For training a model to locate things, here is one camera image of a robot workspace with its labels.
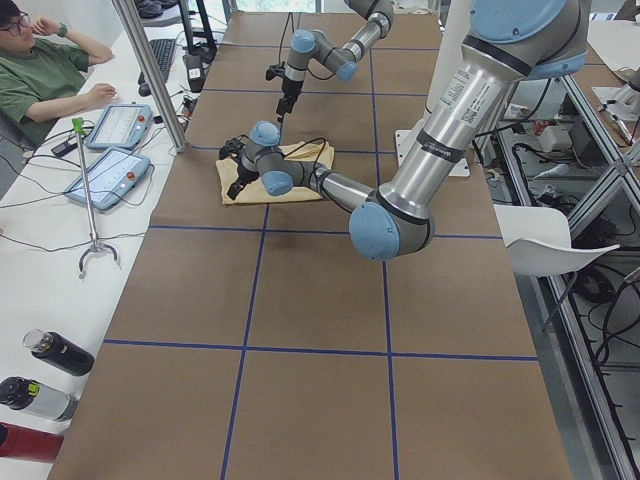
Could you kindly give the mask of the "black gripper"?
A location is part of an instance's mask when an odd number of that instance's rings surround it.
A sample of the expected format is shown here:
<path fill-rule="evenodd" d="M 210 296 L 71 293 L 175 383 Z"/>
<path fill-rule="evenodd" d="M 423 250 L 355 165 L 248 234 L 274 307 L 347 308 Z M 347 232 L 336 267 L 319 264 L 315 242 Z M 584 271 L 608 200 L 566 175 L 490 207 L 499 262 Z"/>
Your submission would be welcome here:
<path fill-rule="evenodd" d="M 237 174 L 238 178 L 236 182 L 232 183 L 227 190 L 227 196 L 231 200 L 236 200 L 247 185 L 258 179 L 257 167 L 251 160 L 245 157 L 242 157 L 238 161 Z"/>
<path fill-rule="evenodd" d="M 302 92 L 303 82 L 293 80 L 287 76 L 282 79 L 282 98 L 278 101 L 276 108 L 276 118 L 279 123 L 284 121 L 286 114 L 292 112 L 299 95 Z"/>

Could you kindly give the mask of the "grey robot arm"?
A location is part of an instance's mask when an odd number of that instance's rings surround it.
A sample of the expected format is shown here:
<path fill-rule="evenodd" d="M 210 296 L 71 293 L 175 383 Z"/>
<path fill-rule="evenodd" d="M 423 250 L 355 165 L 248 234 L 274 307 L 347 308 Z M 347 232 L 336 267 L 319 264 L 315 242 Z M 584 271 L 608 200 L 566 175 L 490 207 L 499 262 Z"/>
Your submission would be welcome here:
<path fill-rule="evenodd" d="M 437 103 L 398 132 L 399 167 L 390 181 L 371 188 L 319 161 L 297 161 L 281 149 L 280 124 L 260 121 L 246 139 L 221 149 L 237 172 L 228 197 L 254 181 L 272 197 L 305 187 L 349 213 L 350 238 L 362 256 L 385 261 L 423 249 L 434 231 L 433 197 L 473 140 L 489 133 L 488 118 L 510 86 L 582 68 L 589 8 L 586 1 L 472 2 L 460 63 Z"/>
<path fill-rule="evenodd" d="M 341 81 L 349 82 L 357 71 L 357 63 L 378 40 L 389 34 L 394 20 L 391 1 L 355 0 L 345 4 L 366 21 L 348 42 L 337 47 L 321 30 L 297 29 L 293 32 L 287 59 L 267 69 L 267 81 L 282 79 L 282 97 L 276 108 L 279 123 L 293 111 L 311 60 L 319 62 Z"/>

